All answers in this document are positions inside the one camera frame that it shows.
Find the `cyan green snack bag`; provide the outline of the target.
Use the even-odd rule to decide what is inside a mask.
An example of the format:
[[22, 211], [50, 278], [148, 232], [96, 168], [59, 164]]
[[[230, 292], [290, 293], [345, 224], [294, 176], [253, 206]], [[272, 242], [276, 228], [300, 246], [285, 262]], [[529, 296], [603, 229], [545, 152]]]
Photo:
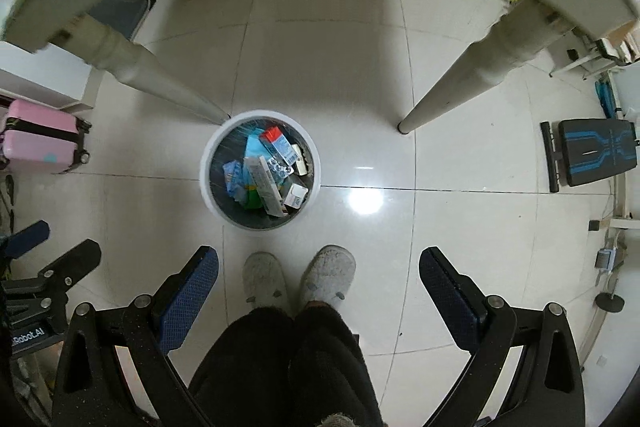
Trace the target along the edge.
[[241, 161], [232, 160], [226, 162], [222, 166], [222, 171], [224, 172], [224, 185], [229, 197], [244, 209], [262, 207], [262, 200], [257, 192], [254, 180]]

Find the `white trash bin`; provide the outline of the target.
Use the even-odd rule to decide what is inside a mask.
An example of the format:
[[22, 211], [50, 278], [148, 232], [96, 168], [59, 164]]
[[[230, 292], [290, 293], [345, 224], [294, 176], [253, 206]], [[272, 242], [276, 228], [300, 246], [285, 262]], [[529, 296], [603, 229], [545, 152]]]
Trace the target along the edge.
[[223, 124], [201, 160], [206, 207], [244, 231], [288, 225], [314, 203], [320, 181], [320, 156], [310, 134], [294, 119], [265, 109]]

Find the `red blue milk carton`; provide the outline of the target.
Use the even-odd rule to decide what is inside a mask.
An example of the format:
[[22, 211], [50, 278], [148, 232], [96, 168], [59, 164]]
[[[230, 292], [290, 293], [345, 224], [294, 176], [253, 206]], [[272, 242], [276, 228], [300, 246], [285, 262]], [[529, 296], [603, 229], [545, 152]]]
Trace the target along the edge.
[[278, 156], [288, 167], [292, 167], [300, 159], [295, 148], [278, 126], [264, 130], [259, 135], [259, 140], [273, 156]]

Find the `table leg right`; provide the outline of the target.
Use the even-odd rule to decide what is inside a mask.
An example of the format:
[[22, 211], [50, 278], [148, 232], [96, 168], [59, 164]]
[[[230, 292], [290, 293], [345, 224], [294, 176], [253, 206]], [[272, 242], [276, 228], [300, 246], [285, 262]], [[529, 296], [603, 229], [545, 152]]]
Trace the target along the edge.
[[408, 134], [502, 83], [575, 24], [540, 0], [522, 0], [470, 44], [398, 124]]

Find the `grey slipper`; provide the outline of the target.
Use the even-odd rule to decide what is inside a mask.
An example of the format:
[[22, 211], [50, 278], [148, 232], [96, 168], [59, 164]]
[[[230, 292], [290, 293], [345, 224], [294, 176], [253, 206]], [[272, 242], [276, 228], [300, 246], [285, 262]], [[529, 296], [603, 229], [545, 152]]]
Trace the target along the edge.
[[245, 301], [253, 308], [274, 308], [291, 313], [291, 300], [280, 261], [265, 251], [251, 254], [244, 263]]
[[346, 248], [337, 245], [322, 247], [300, 281], [300, 306], [305, 308], [311, 303], [322, 303], [337, 310], [352, 287], [356, 269], [356, 259]]

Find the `black blue exercise bench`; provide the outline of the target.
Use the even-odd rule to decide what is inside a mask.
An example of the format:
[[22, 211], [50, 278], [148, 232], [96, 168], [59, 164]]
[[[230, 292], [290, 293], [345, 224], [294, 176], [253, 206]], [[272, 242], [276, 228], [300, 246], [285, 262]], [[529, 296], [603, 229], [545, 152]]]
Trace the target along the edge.
[[546, 153], [549, 190], [582, 186], [618, 176], [638, 166], [636, 127], [626, 119], [578, 118], [556, 127], [540, 124]]

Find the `pink suitcase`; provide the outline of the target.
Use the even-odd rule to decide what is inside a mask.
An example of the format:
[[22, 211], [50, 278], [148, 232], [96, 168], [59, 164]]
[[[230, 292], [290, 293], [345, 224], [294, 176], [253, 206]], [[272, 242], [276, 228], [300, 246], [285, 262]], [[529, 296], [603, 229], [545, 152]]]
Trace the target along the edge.
[[1, 121], [1, 169], [62, 173], [86, 165], [91, 124], [73, 114], [14, 100]]

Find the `green white medicine box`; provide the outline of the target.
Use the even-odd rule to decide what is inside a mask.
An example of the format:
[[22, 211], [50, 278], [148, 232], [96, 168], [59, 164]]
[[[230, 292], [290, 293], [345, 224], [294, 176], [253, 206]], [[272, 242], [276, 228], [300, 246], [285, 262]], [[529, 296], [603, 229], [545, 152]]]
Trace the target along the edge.
[[286, 207], [299, 210], [308, 194], [308, 188], [304, 184], [296, 182], [285, 183], [282, 186], [282, 199]]

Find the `blue white plastic wrapper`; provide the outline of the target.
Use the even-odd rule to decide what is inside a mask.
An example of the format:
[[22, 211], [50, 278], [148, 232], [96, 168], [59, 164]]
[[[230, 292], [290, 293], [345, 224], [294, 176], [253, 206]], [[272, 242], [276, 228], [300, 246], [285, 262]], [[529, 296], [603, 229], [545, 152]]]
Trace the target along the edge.
[[282, 164], [282, 162], [275, 157], [269, 157], [267, 159], [267, 166], [271, 172], [274, 182], [277, 184], [281, 184], [294, 172], [294, 169], [291, 166]]

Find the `long white toothpaste box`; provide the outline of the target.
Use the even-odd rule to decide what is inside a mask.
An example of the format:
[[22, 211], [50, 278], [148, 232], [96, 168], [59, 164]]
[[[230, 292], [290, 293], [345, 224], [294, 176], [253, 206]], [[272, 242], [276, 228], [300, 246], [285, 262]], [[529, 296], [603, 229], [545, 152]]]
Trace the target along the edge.
[[271, 217], [283, 218], [288, 213], [284, 208], [282, 196], [271, 172], [267, 166], [265, 157], [244, 158], [244, 166], [252, 176], [257, 187], [257, 192], [262, 199], [266, 213]]

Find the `cream blue medicine box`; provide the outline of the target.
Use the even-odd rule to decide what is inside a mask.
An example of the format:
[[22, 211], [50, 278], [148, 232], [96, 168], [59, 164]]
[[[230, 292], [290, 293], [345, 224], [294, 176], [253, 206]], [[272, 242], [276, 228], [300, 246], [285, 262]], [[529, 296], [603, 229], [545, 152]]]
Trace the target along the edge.
[[251, 133], [247, 137], [244, 157], [265, 157], [269, 159], [271, 157], [271, 153], [268, 148], [262, 144], [259, 138], [260, 133]]

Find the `grey slipper right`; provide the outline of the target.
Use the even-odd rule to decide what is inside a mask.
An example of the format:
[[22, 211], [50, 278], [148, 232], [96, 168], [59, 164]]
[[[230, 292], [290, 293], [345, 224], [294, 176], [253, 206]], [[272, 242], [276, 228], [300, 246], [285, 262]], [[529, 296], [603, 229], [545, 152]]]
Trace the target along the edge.
[[356, 269], [356, 259], [346, 248], [337, 245], [322, 247], [300, 281], [300, 306], [305, 308], [311, 303], [322, 303], [337, 310], [352, 287]]

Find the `white cabinet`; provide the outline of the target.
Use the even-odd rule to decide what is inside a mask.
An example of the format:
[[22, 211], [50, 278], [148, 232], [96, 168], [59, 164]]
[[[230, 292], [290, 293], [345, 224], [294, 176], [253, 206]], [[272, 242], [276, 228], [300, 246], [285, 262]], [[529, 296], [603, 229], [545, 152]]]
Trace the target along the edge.
[[4, 41], [0, 52], [2, 95], [67, 112], [96, 105], [103, 74], [75, 55], [52, 44], [28, 53]]

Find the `grey slipper left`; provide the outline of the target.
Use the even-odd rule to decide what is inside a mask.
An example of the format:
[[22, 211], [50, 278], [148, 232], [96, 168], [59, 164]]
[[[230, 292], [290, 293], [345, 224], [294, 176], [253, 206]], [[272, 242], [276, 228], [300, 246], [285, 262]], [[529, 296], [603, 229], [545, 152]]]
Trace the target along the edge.
[[244, 263], [245, 301], [253, 308], [274, 308], [291, 313], [291, 300], [280, 261], [265, 251], [251, 254]]

